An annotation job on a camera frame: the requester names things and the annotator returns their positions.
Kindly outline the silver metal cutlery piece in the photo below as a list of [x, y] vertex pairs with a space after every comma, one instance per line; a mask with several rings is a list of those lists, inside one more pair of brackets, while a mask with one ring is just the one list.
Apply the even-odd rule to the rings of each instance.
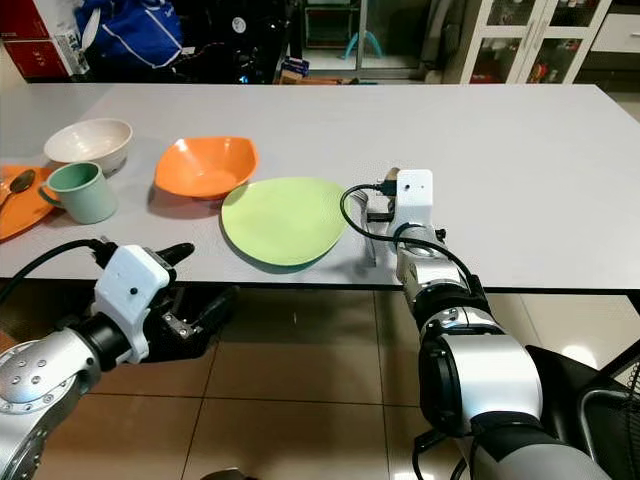
[[[375, 232], [375, 228], [374, 225], [370, 224], [370, 223], [364, 223], [362, 224], [362, 228], [364, 228], [366, 230], [366, 232], [369, 232], [370, 234], [378, 234]], [[371, 239], [371, 238], [365, 238], [365, 255], [366, 255], [366, 260], [367, 260], [367, 264], [369, 264], [370, 266], [372, 266], [372, 268], [375, 268], [376, 265], [378, 265], [380, 256], [379, 256], [379, 252], [378, 252], [378, 241], [376, 241], [376, 239]]]

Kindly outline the orange bowl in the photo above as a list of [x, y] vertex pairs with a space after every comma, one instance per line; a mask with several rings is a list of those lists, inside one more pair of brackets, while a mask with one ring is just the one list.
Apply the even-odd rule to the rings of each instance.
[[246, 183], [257, 166], [259, 152], [250, 138], [179, 138], [157, 161], [154, 184], [170, 195], [220, 197]]

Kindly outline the light green plate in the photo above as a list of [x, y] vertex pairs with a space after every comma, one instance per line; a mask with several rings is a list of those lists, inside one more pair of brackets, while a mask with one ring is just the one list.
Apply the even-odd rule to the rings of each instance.
[[332, 180], [282, 177], [244, 184], [221, 206], [221, 227], [238, 251], [293, 268], [320, 259], [347, 230]]

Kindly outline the white bowl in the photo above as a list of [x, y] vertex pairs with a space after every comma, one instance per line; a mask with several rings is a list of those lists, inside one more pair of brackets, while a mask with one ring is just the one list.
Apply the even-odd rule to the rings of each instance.
[[114, 118], [82, 120], [51, 134], [44, 154], [55, 163], [95, 163], [105, 175], [119, 172], [128, 157], [132, 125]]

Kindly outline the orange flat plate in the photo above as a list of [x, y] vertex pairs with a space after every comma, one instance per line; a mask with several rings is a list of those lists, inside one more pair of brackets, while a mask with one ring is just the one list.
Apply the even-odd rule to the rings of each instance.
[[[26, 170], [35, 172], [35, 183], [27, 191], [9, 195], [8, 184], [12, 182], [12, 178]], [[1, 165], [0, 172], [0, 196], [1, 200], [6, 198], [0, 211], [0, 241], [4, 242], [40, 223], [54, 209], [54, 206], [38, 195], [38, 188], [54, 173], [54, 169], [46, 166]]]

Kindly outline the small colourful box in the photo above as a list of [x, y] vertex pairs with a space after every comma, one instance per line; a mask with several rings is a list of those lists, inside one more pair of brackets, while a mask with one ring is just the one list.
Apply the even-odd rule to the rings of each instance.
[[298, 84], [305, 79], [310, 68], [310, 61], [301, 58], [287, 58], [282, 63], [280, 83]]

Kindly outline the blue bag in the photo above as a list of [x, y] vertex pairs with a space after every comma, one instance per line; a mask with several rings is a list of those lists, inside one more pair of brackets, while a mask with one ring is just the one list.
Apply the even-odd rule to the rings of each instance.
[[76, 22], [82, 45], [116, 67], [168, 67], [182, 54], [170, 0], [83, 0]]

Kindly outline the white glass door cabinet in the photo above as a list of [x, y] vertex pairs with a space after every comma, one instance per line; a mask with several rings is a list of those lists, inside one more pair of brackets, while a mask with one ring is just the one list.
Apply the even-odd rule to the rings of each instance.
[[568, 84], [590, 54], [640, 54], [640, 0], [465, 0], [445, 84]]

